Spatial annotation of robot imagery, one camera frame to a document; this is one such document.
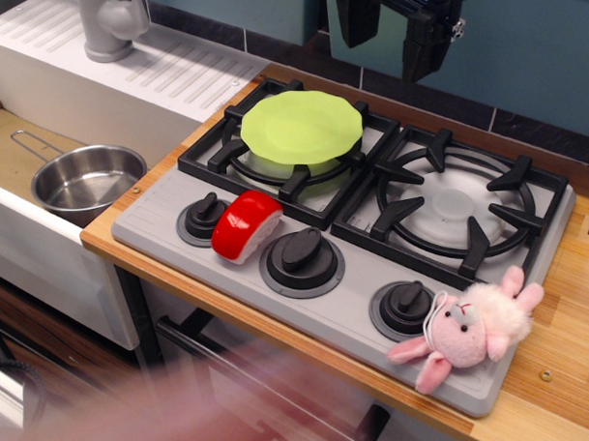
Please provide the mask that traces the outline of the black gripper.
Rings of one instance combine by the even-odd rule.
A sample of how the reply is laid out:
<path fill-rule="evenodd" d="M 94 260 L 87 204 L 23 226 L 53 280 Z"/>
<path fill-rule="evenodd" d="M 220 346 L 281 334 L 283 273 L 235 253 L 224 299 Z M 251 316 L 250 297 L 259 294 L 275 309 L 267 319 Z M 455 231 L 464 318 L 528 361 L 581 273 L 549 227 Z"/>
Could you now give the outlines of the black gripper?
<path fill-rule="evenodd" d="M 450 43 L 463 36 L 465 0 L 336 0 L 340 32 L 354 48 L 372 40 L 379 28 L 380 3 L 408 18 L 403 42 L 402 79 L 417 82 L 436 73 Z"/>

